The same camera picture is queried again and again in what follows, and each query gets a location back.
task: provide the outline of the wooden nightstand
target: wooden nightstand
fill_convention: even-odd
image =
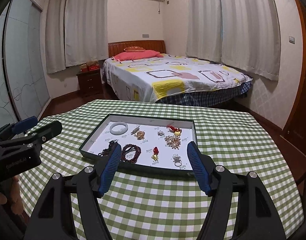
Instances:
[[[92,70],[77,73],[80,93],[84,96],[103,93],[100,70]]]

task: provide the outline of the blue plaid fabric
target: blue plaid fabric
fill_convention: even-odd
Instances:
[[[251,81],[242,83],[238,87],[219,89],[210,92],[191,92],[162,98],[157,103],[210,107],[226,102],[234,97],[246,93],[251,88]]]

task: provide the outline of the metal screw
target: metal screw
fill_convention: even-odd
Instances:
[[[88,167],[86,167],[86,168],[84,169],[84,171],[85,171],[86,173],[91,173],[93,170],[94,170],[94,169],[93,169],[93,167],[91,167],[91,166],[88,166]]]
[[[225,168],[221,165],[217,165],[216,168],[215,168],[218,172],[223,172],[225,171]]]
[[[253,172],[253,171],[251,171],[251,172],[249,173],[249,175],[250,175],[252,178],[256,178],[256,177],[257,177],[257,173],[256,173],[256,172]]]
[[[55,173],[55,174],[53,174],[52,179],[59,179],[60,176],[61,175],[59,173]]]

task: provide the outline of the white jade bangle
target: white jade bangle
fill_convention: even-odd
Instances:
[[[119,131],[113,131],[113,128],[114,128],[115,126],[117,126],[117,125],[124,125],[125,128],[123,128],[122,130],[119,130]],[[111,133],[112,135],[122,135],[122,134],[126,133],[128,129],[129,129],[129,127],[128,127],[127,123],[125,123],[125,122],[116,122],[116,123],[114,123],[114,124],[111,125],[111,127],[110,127],[110,133]]]

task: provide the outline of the green and white checkered tablecloth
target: green and white checkered tablecloth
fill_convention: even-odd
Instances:
[[[38,127],[59,120],[62,133],[45,143],[42,164],[21,175],[25,210],[31,214],[53,173],[78,173],[91,161],[78,148],[107,114],[128,114],[195,121],[198,147],[231,172],[256,171],[278,210],[286,236],[303,222],[301,199],[293,176],[268,133],[247,113],[202,107],[96,100],[50,116]],[[225,238],[234,229],[237,194],[233,194]],[[195,180],[153,179],[117,172],[100,208],[113,239],[195,239],[211,198]],[[77,234],[85,239],[76,195],[72,208]]]

